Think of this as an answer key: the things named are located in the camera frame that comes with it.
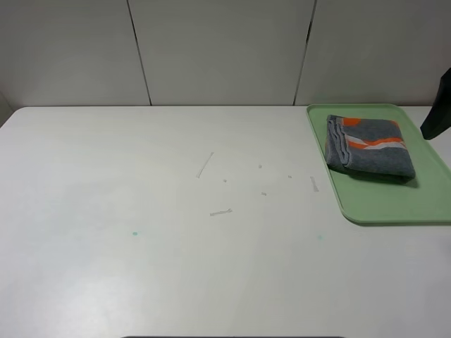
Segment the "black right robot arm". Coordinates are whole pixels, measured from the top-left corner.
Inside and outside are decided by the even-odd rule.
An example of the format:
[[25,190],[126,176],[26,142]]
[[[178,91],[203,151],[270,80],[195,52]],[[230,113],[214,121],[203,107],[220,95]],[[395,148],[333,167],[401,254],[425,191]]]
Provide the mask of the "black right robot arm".
[[432,140],[450,128],[450,110],[451,69],[449,68],[440,78],[438,93],[432,108],[420,127],[425,140]]

